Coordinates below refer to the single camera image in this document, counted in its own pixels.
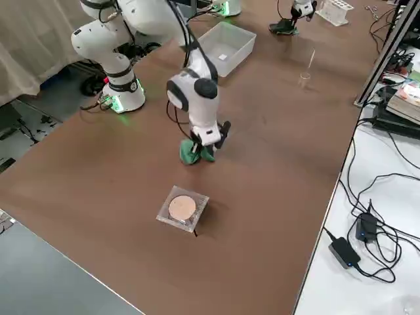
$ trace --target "black power brick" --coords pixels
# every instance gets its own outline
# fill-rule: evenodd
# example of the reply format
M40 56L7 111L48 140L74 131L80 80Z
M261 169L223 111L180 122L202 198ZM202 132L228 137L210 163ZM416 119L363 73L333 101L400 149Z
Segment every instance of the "black power brick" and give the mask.
M345 238L336 238L331 240L333 242L328 246L328 248L343 268L349 269L358 264L360 257Z
M377 222L378 219L370 213L359 215L356 223L356 239L365 243L374 242L376 240Z

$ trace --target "black electronic device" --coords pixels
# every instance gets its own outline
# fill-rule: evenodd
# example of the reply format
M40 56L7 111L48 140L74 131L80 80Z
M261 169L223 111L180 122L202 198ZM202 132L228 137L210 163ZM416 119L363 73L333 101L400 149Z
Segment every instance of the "black electronic device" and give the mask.
M378 220L370 213L362 213L357 218L356 239L371 243L376 240Z
M347 243L345 238L333 240L328 248L345 269L356 266L360 261L359 255L357 255L351 245Z
M387 111L388 101L383 101L373 111L373 128L420 139L420 125Z
M6 162L0 164L0 173L6 171L13 163L16 162L15 159L7 159Z

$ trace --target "wooden table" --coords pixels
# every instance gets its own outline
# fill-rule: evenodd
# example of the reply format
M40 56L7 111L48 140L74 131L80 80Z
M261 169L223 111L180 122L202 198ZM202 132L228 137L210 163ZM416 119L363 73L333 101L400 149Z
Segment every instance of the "wooden table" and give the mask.
M0 207L147 315L289 314L376 54L365 3L350 4L348 26L315 16L299 36L276 37L275 3L243 1L232 22L257 40L220 81L232 132L216 163L179 161L165 84L182 53L170 44L136 66L143 109L74 115L1 175ZM216 23L205 16L193 29ZM156 220L174 184L211 198L198 238Z

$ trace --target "stack of books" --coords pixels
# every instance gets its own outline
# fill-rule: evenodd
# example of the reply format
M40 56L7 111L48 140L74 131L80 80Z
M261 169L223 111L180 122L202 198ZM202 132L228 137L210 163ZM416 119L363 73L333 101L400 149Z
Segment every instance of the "stack of books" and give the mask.
M420 125L420 81L406 79L389 100L387 111Z

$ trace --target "clear plastic box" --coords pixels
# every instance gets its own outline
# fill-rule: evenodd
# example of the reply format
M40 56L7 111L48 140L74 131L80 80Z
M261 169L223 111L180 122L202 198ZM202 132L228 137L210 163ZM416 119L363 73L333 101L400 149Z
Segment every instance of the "clear plastic box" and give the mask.
M256 37L250 31L220 22L198 41L219 75L226 77L252 53Z

